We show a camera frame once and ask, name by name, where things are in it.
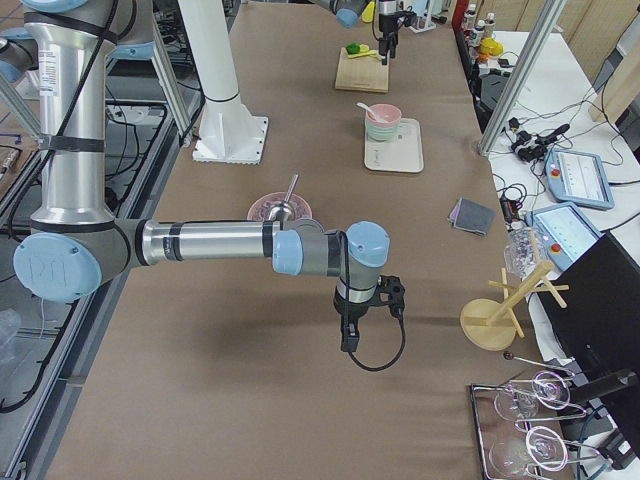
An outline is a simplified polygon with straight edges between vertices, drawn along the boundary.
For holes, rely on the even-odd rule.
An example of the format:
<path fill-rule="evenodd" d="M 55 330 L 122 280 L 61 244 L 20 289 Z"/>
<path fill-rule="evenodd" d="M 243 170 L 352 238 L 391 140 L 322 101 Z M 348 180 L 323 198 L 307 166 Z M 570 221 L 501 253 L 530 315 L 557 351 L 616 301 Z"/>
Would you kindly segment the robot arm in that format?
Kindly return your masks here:
<path fill-rule="evenodd" d="M 314 4 L 330 11 L 344 28 L 351 28 L 360 19 L 369 2 L 365 0 L 329 0 L 314 1 Z M 386 65 L 389 59 L 396 57 L 400 28 L 411 26 L 417 15 L 412 8 L 402 9 L 399 2 L 394 0 L 376 1 L 375 12 L 378 15 L 380 31 L 380 35 L 376 38 L 378 55 L 381 57 L 382 64 Z"/>
<path fill-rule="evenodd" d="M 105 62 L 126 49 L 154 52 L 148 1 L 28 1 L 24 22 L 38 46 L 44 153 L 42 203 L 13 265 L 37 296 L 71 302 L 116 275 L 160 261 L 265 257 L 275 271 L 337 281 L 341 348 L 354 353 L 359 319 L 372 306 L 395 318 L 404 289 L 382 274 L 389 236 L 361 221 L 325 231 L 312 220 L 119 220 L 105 202 Z"/>

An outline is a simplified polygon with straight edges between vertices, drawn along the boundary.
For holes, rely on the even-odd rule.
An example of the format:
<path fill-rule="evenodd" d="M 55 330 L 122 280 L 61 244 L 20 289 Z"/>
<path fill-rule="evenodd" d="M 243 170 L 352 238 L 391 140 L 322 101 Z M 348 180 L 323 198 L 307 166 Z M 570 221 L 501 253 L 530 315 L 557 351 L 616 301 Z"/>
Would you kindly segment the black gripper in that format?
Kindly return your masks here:
<path fill-rule="evenodd" d="M 358 330 L 359 320 L 366 315 L 372 307 L 388 307 L 391 316 L 399 321 L 404 320 L 405 310 L 405 287 L 397 276 L 381 275 L 374 289 L 370 292 L 363 292 L 368 298 L 360 298 L 360 291 L 349 290 L 347 293 L 341 292 L 344 286 L 338 283 L 338 288 L 334 292 L 333 305 L 341 316 L 341 346 L 345 353 L 355 353 L 358 348 L 360 334 Z"/>
<path fill-rule="evenodd" d="M 391 14 L 378 15 L 380 36 L 377 40 L 379 41 L 379 55 L 383 66 L 388 63 L 387 41 L 390 42 L 390 58 L 395 59 L 398 45 L 398 32 L 401 27 L 411 26 L 415 18 L 415 12 L 394 12 Z"/>

